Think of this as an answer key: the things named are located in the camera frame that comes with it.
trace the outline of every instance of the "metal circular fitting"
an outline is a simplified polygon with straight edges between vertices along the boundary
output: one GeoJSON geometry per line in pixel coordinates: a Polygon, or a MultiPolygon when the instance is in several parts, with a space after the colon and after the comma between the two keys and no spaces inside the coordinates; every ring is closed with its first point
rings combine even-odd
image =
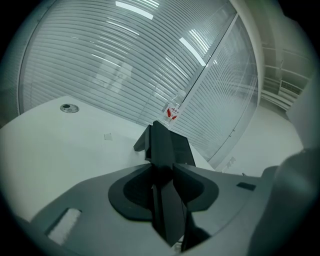
{"type": "Polygon", "coordinates": [[[60,110],[65,113],[76,113],[79,111],[79,107],[73,104],[63,104],[61,105],[60,110]]]}

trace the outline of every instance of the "white platform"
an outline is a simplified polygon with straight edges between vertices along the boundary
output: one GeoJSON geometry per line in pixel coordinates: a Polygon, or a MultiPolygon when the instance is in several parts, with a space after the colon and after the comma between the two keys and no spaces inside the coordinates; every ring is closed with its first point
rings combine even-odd
{"type": "MultiPolygon", "coordinates": [[[[144,151],[133,149],[144,130],[68,96],[35,107],[0,130],[3,194],[13,212],[30,221],[81,181],[149,163],[144,151]],[[80,110],[64,113],[62,104],[75,104],[80,110]]],[[[190,147],[196,166],[213,171],[190,147]]]]}

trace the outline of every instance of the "white wall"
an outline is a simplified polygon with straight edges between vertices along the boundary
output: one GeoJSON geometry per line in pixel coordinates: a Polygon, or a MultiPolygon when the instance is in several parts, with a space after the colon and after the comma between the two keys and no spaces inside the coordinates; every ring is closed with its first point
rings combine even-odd
{"type": "Polygon", "coordinates": [[[277,0],[245,0],[245,3],[260,33],[265,76],[278,81],[266,80],[266,87],[276,93],[282,79],[303,89],[317,62],[317,54],[303,29],[284,15],[277,0]]]}
{"type": "Polygon", "coordinates": [[[255,55],[256,67],[258,72],[258,104],[261,98],[261,90],[265,78],[265,56],[262,49],[262,42],[256,22],[245,3],[245,0],[230,0],[231,4],[239,14],[242,22],[247,30],[252,43],[253,52],[255,55]]]}
{"type": "Polygon", "coordinates": [[[246,131],[230,154],[216,168],[226,173],[260,177],[265,168],[279,165],[303,149],[294,126],[278,113],[258,106],[246,131]]]}
{"type": "Polygon", "coordinates": [[[317,72],[287,112],[306,149],[320,147],[319,85],[320,74],[317,72]]]}

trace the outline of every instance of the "gray plastic panel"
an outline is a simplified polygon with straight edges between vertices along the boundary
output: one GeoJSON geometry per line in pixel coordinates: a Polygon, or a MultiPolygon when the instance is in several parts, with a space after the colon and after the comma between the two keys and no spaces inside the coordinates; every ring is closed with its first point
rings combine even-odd
{"type": "Polygon", "coordinates": [[[198,228],[211,236],[224,227],[245,205],[254,191],[238,187],[239,183],[259,186],[261,178],[234,175],[181,164],[184,168],[214,181],[219,187],[219,195],[208,210],[193,212],[192,217],[198,228]]]}
{"type": "MultiPolygon", "coordinates": [[[[247,255],[252,235],[266,208],[276,169],[277,166],[265,169],[259,184],[243,207],[239,209],[239,212],[228,222],[225,222],[219,232],[216,232],[215,235],[199,246],[188,250],[185,256],[207,255],[208,253],[219,256],[247,255]]],[[[230,204],[235,202],[236,198],[230,201],[230,204]]],[[[213,212],[209,209],[206,214],[210,216],[213,212]]],[[[195,221],[197,226],[203,226],[205,223],[208,227],[205,228],[206,231],[210,228],[209,224],[211,222],[212,220],[203,222],[199,218],[195,221]]]]}
{"type": "Polygon", "coordinates": [[[108,199],[118,179],[151,164],[138,165],[80,182],[41,210],[32,226],[47,233],[67,208],[82,211],[63,247],[80,255],[174,255],[151,222],[131,221],[108,199]]]}

